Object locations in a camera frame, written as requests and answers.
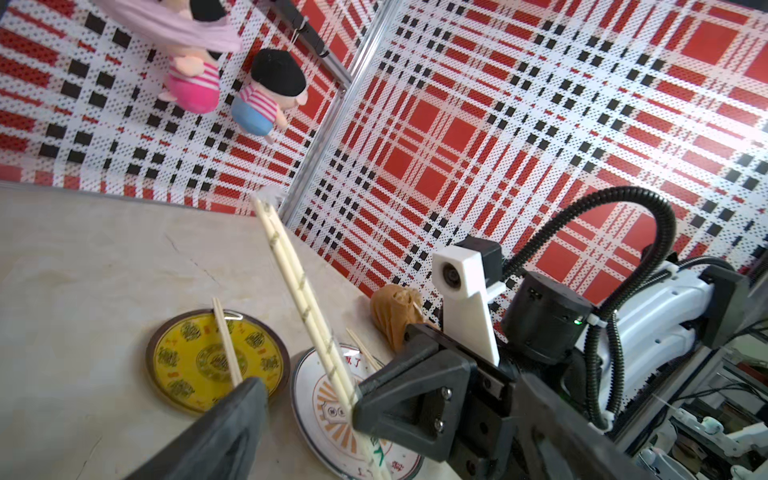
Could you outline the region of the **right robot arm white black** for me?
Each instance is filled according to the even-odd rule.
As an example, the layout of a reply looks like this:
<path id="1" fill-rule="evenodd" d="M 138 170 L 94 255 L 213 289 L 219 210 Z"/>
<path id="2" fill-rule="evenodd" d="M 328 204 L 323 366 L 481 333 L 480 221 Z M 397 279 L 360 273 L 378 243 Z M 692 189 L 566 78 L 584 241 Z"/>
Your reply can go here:
<path id="1" fill-rule="evenodd" d="M 655 237 L 603 302 L 528 268 L 568 223 L 617 203 L 645 208 Z M 611 433 L 659 368 L 731 339 L 749 293 L 723 259 L 677 261 L 675 238 L 665 198 L 619 186 L 575 201 L 511 258 L 476 237 L 437 250 L 441 324 L 406 328 L 400 353 L 359 385 L 352 426 L 463 479 L 648 478 Z"/>

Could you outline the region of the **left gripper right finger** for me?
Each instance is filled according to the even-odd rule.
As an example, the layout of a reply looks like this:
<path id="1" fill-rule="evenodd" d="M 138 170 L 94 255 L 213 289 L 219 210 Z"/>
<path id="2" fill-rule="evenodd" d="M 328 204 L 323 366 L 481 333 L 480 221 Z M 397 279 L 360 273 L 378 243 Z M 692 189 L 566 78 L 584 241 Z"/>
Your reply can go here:
<path id="1" fill-rule="evenodd" d="M 532 479 L 651 479 L 538 377 L 515 382 L 513 419 Z"/>

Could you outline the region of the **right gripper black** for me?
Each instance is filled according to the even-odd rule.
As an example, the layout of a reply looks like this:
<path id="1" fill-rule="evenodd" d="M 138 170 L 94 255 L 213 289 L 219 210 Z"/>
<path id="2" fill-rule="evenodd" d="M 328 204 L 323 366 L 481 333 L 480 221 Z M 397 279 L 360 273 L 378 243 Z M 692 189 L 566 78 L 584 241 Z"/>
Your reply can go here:
<path id="1" fill-rule="evenodd" d="M 444 461 L 462 479 L 526 479 L 512 368 L 426 325 L 406 328 L 404 351 L 413 355 L 358 385 L 354 429 Z"/>

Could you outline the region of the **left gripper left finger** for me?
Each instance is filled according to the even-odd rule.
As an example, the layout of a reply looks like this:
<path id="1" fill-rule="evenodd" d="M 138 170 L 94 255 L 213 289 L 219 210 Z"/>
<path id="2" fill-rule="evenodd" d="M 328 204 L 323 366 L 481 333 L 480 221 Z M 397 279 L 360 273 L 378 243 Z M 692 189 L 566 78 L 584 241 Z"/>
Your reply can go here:
<path id="1" fill-rule="evenodd" d="M 248 378 L 128 477 L 246 479 L 267 417 L 267 388 Z"/>

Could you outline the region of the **black wall hook rail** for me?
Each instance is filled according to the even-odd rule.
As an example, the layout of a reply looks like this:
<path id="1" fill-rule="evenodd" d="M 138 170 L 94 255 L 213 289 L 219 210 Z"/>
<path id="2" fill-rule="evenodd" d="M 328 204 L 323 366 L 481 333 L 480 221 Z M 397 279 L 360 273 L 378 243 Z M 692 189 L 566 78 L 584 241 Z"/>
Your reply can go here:
<path id="1" fill-rule="evenodd" d="M 309 18 L 303 15 L 290 0 L 273 0 L 273 9 L 293 31 L 292 41 L 301 39 L 307 48 L 320 60 L 337 82 L 348 89 L 353 77 L 342 62 L 331 52 L 319 33 L 310 25 Z"/>

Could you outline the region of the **yellow patterned plate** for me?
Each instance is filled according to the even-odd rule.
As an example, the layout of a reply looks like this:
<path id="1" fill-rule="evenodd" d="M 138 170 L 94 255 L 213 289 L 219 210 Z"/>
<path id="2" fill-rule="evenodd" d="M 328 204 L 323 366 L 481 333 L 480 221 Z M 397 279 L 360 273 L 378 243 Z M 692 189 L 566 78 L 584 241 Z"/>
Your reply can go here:
<path id="1" fill-rule="evenodd" d="M 256 377 L 268 395 L 284 389 L 290 373 L 287 348 L 266 324 L 226 310 L 227 328 L 243 378 Z M 218 323 L 211 309 L 182 313 L 151 337 L 145 366 L 152 385 L 171 405 L 202 415 L 233 390 Z"/>

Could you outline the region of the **bare wooden chopstick pair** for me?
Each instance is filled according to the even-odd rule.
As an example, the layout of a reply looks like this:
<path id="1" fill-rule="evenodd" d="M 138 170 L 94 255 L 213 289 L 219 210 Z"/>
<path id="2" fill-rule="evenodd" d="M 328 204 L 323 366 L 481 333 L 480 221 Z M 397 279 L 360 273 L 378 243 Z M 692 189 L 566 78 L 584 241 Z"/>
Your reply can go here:
<path id="1" fill-rule="evenodd" d="M 351 328 L 346 328 L 346 332 L 355 343 L 357 349 L 366 359 L 370 368 L 375 372 L 379 371 L 383 367 L 383 364 L 372 355 L 371 351 L 367 348 L 362 339 Z"/>

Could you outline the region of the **white plate orange sunburst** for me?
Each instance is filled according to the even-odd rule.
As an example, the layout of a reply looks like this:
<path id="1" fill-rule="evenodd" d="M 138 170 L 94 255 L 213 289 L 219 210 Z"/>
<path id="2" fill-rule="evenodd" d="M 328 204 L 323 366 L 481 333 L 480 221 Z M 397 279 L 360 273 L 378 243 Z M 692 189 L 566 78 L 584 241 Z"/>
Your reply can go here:
<path id="1" fill-rule="evenodd" d="M 342 343 L 340 349 L 356 383 L 374 373 L 353 345 Z M 345 410 L 314 348 L 298 361 L 291 387 L 294 417 L 315 455 L 342 479 L 373 479 Z M 422 456 L 385 440 L 381 444 L 392 479 L 417 477 L 424 462 Z"/>

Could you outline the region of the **doll with pink shirt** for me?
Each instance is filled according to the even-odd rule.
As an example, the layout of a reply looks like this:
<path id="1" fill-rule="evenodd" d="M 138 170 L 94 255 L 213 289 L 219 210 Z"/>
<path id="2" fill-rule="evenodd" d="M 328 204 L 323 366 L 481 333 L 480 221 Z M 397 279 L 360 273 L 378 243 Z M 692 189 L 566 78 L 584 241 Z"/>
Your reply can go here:
<path id="1" fill-rule="evenodd" d="M 204 23 L 227 17 L 225 8 L 217 0 L 160 1 L 160 4 L 179 16 Z M 166 51 L 169 70 L 165 90 L 159 98 L 194 114 L 216 110 L 220 98 L 218 60 L 222 53 L 180 45 L 167 46 Z"/>

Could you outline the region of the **brown teddy bear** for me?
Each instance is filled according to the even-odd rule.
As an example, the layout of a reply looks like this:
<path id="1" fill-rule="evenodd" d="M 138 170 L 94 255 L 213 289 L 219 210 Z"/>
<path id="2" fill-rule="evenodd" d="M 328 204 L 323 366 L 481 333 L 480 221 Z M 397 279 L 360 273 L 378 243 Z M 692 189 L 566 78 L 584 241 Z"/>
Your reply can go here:
<path id="1" fill-rule="evenodd" d="M 370 308 L 374 325 L 395 353 L 402 351 L 409 325 L 425 324 L 440 329 L 424 313 L 420 292 L 410 287 L 395 284 L 383 286 L 371 296 Z"/>

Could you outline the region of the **doll with striped blue shirt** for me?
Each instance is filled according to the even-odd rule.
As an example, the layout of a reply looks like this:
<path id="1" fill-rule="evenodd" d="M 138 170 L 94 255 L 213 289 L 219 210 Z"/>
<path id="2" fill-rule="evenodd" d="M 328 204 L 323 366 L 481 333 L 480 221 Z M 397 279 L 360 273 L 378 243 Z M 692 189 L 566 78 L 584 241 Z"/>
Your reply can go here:
<path id="1" fill-rule="evenodd" d="M 261 49 L 253 57 L 250 80 L 231 105 L 231 115 L 243 134 L 275 141 L 273 131 L 288 126 L 286 112 L 308 101 L 306 77 L 285 50 Z"/>

